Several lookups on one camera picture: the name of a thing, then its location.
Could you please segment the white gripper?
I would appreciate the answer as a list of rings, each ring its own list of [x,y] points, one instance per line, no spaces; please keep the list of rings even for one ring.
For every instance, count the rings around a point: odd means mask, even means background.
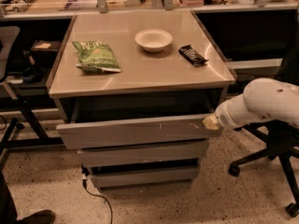
[[[209,130],[218,130],[221,126],[225,129],[237,129],[241,125],[235,122],[229,113],[229,102],[221,103],[215,110],[215,115],[211,114],[203,119],[203,124]]]

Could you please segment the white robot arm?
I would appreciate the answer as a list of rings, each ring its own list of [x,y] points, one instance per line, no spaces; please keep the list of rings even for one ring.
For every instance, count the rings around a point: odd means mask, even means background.
[[[298,86],[272,78],[254,79],[241,94],[221,103],[203,123],[209,130],[218,130],[272,120],[299,128]]]

